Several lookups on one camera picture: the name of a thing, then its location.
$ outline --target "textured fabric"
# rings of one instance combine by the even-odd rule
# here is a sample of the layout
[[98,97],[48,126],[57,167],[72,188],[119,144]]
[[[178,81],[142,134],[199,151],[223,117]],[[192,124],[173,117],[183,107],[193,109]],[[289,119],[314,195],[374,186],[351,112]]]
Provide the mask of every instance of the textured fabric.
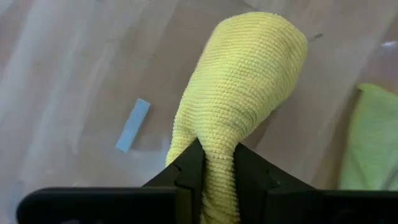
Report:
[[372,84],[359,89],[339,188],[398,190],[398,96]]
[[250,12],[213,31],[175,115],[166,165],[195,138],[206,155],[202,223],[238,223],[233,153],[292,92],[307,40],[280,16]]

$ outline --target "floor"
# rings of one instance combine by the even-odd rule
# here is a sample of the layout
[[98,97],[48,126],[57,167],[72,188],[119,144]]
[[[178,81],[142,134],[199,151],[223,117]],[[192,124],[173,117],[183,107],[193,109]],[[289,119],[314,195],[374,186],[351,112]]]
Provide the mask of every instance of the floor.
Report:
[[[276,12],[309,45],[293,95],[244,143],[333,188],[355,84],[398,93],[396,0],[0,0],[0,223],[45,186],[140,186],[164,167],[178,102],[222,19]],[[126,154],[137,98],[152,104]]]

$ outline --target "blue sticky note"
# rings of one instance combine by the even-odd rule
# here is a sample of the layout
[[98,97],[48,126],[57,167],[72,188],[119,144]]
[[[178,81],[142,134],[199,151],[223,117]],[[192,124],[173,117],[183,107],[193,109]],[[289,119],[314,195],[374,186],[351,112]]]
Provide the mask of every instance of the blue sticky note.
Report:
[[130,113],[130,117],[124,125],[122,135],[120,136],[118,142],[116,143],[116,148],[127,152],[134,139],[137,136],[139,128],[148,113],[150,103],[142,99],[137,99],[134,109]]

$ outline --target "light green towel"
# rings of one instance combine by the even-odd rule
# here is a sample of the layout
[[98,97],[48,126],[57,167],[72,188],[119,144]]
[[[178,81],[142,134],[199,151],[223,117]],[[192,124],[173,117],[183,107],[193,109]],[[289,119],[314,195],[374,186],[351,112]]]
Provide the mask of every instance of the light green towel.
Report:
[[398,96],[372,84],[359,89],[339,188],[398,190]]

